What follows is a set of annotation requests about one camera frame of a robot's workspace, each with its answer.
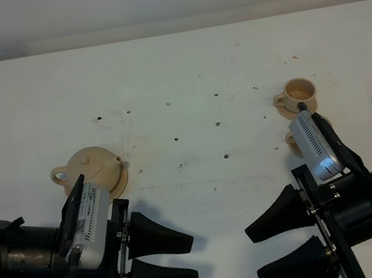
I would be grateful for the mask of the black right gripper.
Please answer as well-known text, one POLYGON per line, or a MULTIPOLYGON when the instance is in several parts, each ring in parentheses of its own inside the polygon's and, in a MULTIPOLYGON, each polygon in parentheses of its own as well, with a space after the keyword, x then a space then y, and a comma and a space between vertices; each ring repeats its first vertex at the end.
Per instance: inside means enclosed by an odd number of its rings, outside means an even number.
MULTIPOLYGON (((343 278, 366 278, 352 251, 356 244, 372 237, 372 178, 350 172, 319 185, 304 165, 292 171, 306 196, 309 211, 325 225, 326 239, 336 247, 343 278)), ((313 218, 292 185, 285 186, 271 207, 245 232, 254 243, 280 233, 313 226, 313 218)), ((333 278, 334 265, 324 245, 313 236, 296 250, 258 270, 259 278, 333 278)))

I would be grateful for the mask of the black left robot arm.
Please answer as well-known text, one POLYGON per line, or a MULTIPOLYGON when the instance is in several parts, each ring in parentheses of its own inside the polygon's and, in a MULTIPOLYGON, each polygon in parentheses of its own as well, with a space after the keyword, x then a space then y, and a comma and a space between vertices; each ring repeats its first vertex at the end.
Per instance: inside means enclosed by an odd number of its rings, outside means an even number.
POLYGON ((87 268, 84 244, 67 246, 61 229, 24 227, 23 218, 0 221, 0 278, 199 278, 193 269, 140 260, 149 254, 182 254, 193 237, 168 229, 115 199, 102 238, 98 267, 87 268))

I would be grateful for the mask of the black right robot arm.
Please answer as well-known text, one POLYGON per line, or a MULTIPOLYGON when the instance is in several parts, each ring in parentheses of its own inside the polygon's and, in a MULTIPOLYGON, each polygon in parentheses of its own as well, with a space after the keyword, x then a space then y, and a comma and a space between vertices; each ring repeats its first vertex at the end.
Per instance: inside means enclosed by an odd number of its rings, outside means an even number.
POLYGON ((285 186, 271 207, 245 230, 253 242, 317 226, 296 250, 257 271, 259 278, 365 278, 352 247, 372 238, 372 172, 350 171, 319 185, 308 167, 292 171, 299 188, 285 186))

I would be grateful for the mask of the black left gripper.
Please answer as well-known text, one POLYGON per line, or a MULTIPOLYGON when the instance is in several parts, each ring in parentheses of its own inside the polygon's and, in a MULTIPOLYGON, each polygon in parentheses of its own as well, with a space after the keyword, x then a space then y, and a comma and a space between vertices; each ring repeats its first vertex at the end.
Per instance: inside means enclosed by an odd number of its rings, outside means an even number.
POLYGON ((52 272, 55 278, 199 278, 193 269, 161 267, 134 259, 130 276, 125 272, 127 245, 129 259, 155 254, 182 254, 192 249, 193 237, 153 222, 139 212, 131 214, 127 221, 129 201, 115 199, 111 218, 107 222, 104 256, 94 270, 78 267, 79 255, 74 253, 66 263, 59 254, 59 228, 47 228, 48 245, 53 253, 52 272))

